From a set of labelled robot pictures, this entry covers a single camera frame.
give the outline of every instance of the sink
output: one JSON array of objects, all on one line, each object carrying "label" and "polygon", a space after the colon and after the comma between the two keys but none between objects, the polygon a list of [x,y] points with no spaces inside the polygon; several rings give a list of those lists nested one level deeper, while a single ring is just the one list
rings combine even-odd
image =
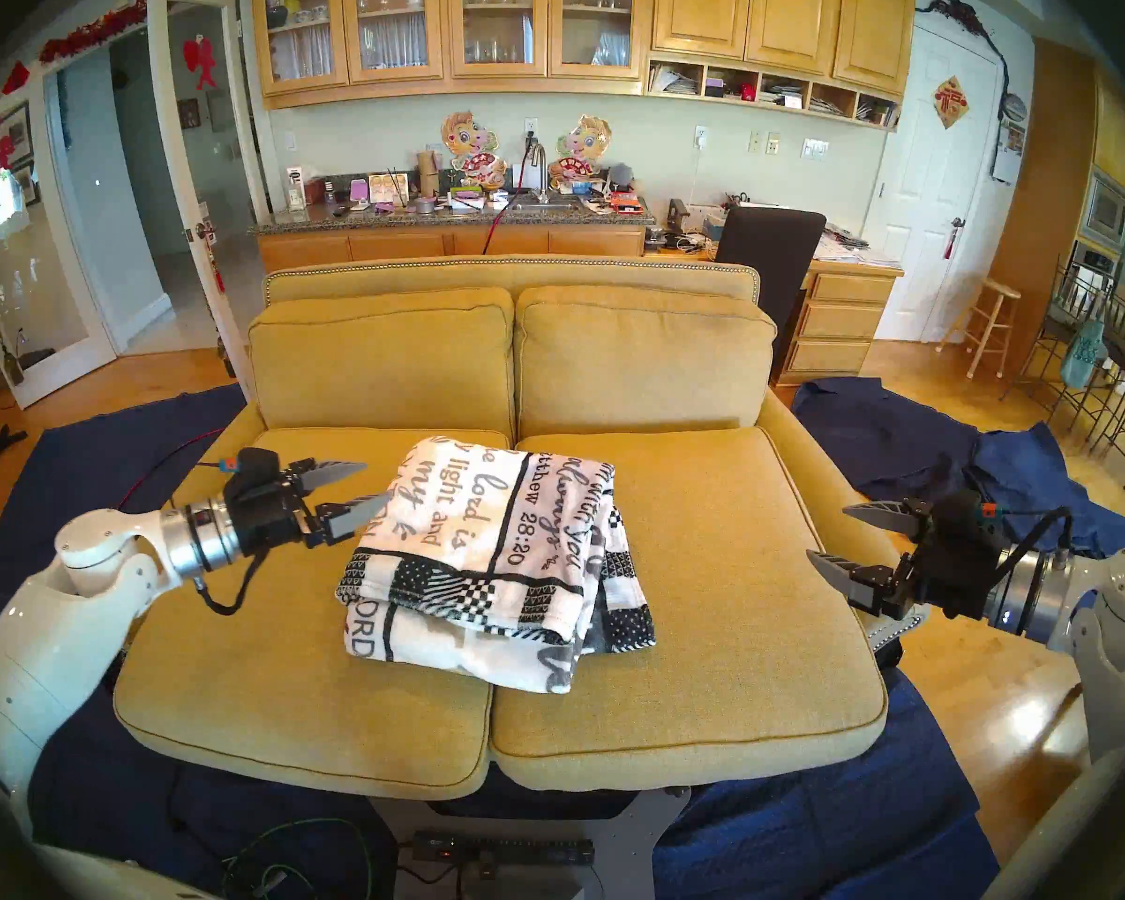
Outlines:
[{"label": "sink", "polygon": [[519,208],[522,213],[567,213],[583,208],[574,196],[551,196],[544,202],[537,200],[532,194],[515,197],[508,202],[508,208]]}]

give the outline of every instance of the couch armrest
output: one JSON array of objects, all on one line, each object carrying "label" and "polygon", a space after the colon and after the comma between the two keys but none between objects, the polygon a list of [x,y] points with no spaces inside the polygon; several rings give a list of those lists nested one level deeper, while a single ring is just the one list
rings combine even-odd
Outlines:
[{"label": "couch armrest", "polygon": [[[897,547],[883,532],[842,514],[842,506],[866,501],[849,485],[818,446],[809,430],[800,424],[774,392],[767,392],[756,425],[767,435],[778,451],[795,488],[812,516],[820,541],[830,555],[839,555],[858,564],[886,564],[894,568],[900,559]],[[929,615],[929,606],[916,604],[908,614],[896,621],[888,615],[871,615],[855,610],[855,615],[866,632],[871,650],[878,650],[891,639],[921,626]]]},{"label": "couch armrest", "polygon": [[[267,423],[262,421],[258,403],[248,403],[245,408],[234,416],[234,422],[231,422],[225,426],[225,431],[217,435],[217,441],[208,447],[200,460],[219,461],[224,457],[236,454],[238,449],[255,443],[264,431],[267,431]],[[183,478],[183,483],[174,489],[171,503],[181,506],[184,503],[195,503],[213,497],[225,488],[227,480],[228,477],[216,468],[194,467],[191,472]]]}]

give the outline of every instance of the navy blue cloth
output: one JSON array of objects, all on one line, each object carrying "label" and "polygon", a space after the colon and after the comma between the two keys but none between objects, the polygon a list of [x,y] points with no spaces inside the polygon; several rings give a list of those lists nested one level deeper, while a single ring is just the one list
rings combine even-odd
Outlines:
[{"label": "navy blue cloth", "polygon": [[[804,384],[792,412],[856,490],[870,500],[915,497],[937,503],[974,489],[1009,510],[1069,506],[1072,547],[1090,558],[1125,549],[1125,516],[1088,497],[1066,475],[1063,452],[1044,422],[1026,432],[980,432],[928,405],[883,388],[875,377],[830,377]],[[1037,514],[1007,516],[1004,529],[1019,541]],[[1038,549],[1054,549],[1062,524]]]},{"label": "navy blue cloth", "polygon": [[[0,611],[26,576],[48,564],[65,521],[116,505],[168,451],[226,425],[241,407],[234,386],[46,432],[1,515]],[[208,441],[146,478],[127,510],[161,506]],[[392,896],[396,846],[366,798],[273,784],[151,752],[116,720],[115,675],[116,666],[43,752],[28,795],[38,842],[134,860],[219,894],[220,860],[273,826],[334,817],[366,835],[374,897]],[[979,897],[996,861],[975,822],[974,792],[914,685],[894,669],[884,680],[886,729],[865,755],[693,789],[691,804],[655,853],[659,898]],[[477,793],[441,809],[582,819],[615,814],[631,796],[526,791],[493,767]],[[230,893],[244,896],[242,883],[253,886],[264,866],[281,862],[308,876],[322,897],[361,897],[367,865],[357,840],[335,824],[286,830],[242,863],[242,880]],[[295,878],[271,891],[274,900],[305,896]]]}]

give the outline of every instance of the yellow couch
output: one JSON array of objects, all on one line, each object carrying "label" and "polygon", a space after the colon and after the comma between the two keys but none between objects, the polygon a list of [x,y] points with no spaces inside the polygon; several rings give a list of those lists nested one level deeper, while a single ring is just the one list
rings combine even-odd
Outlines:
[{"label": "yellow couch", "polygon": [[[584,658],[565,696],[351,658],[333,591],[352,542],[272,552],[232,618],[159,600],[116,686],[140,741],[201,765],[368,795],[448,799],[494,760],[532,789],[758,777],[861,754],[886,694],[866,632],[809,565],[894,562],[766,378],[775,325],[749,268],[442,258],[282,271],[250,330],[258,398],[213,446],[369,467],[430,433],[616,466],[657,647]],[[219,493],[196,468],[174,496]],[[245,564],[209,576],[231,600]]]}]

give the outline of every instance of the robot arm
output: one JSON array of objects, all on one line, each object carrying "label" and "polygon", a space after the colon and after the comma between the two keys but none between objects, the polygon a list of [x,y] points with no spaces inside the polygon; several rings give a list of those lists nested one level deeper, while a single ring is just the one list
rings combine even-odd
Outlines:
[{"label": "robot arm", "polygon": [[[134,618],[191,579],[217,613],[237,611],[273,547],[334,544],[374,519],[388,494],[309,510],[305,497],[366,465],[312,458],[279,468],[274,452],[242,449],[219,497],[125,514],[93,510],[55,538],[57,556],[32,575],[0,615],[0,791],[28,831],[25,796],[48,738],[91,696]],[[208,596],[204,575],[250,557],[237,598]]]},{"label": "robot arm", "polygon": [[[982,619],[1070,654],[1083,684],[1091,758],[1125,746],[1125,548],[1104,560],[1071,555],[1070,514],[1053,510],[1009,549],[998,528],[1005,512],[970,490],[935,506],[880,502],[844,512],[918,544],[896,568],[809,551],[850,606],[900,619],[927,602],[947,618]],[[1034,551],[1058,519],[1065,520],[1060,548]]]}]

